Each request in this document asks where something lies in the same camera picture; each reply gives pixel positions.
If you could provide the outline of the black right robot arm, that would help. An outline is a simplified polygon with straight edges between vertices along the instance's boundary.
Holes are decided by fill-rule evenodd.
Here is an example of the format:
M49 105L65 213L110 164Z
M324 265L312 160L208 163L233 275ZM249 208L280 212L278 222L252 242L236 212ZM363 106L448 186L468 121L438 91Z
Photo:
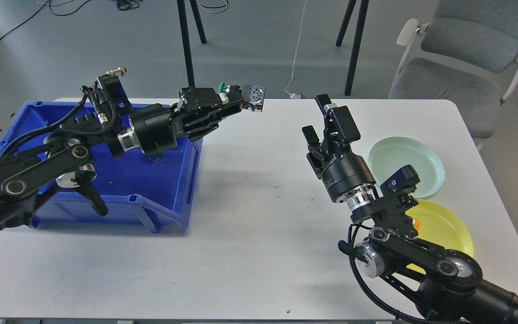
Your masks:
M314 127L302 132L308 161L331 201L347 203L352 224L339 250L348 256L354 277L366 296L398 320L414 324L518 324L518 295L483 279L472 256L419 238L406 211L418 204L411 193L419 174L405 165L380 185L368 165L351 150L360 139L346 106L326 94L315 98L324 118L321 141ZM421 318L391 307L366 285L356 262L368 277L379 277L415 304Z

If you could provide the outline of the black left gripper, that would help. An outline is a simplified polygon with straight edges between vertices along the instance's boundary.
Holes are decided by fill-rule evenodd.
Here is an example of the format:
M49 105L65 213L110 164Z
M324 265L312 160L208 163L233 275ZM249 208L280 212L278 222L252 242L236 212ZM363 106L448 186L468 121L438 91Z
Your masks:
M131 111L129 150L139 148L152 155L177 147L177 138L196 142L217 129L222 118L243 110L240 90L218 94L213 88L190 86L181 88L179 94L179 104L152 104Z

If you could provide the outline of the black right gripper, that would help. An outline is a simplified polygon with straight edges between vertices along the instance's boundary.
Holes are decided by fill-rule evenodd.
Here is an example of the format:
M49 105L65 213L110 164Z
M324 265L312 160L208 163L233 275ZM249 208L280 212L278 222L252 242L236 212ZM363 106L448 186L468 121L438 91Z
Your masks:
M359 188L369 191L376 180L364 158L351 150L351 143L360 140L361 134L349 108L332 103L327 94L315 96L315 101L323 113L323 141L319 142L314 127L304 126L306 158L331 201L343 203L345 196L354 196Z

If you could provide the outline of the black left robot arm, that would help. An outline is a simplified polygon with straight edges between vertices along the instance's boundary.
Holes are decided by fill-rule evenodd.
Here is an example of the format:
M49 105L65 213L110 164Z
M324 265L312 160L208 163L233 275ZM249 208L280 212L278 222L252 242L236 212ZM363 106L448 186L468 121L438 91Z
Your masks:
M102 143L114 158L140 149L160 159L186 137L195 142L216 130L220 121L243 109L262 109L251 87L189 86L170 107L151 104L135 109L121 85L124 67L107 71L93 86L82 86L81 100L58 121L31 130L8 144L0 155L0 230L31 224L42 205L62 187L87 199L96 213L108 208L93 186L92 148Z

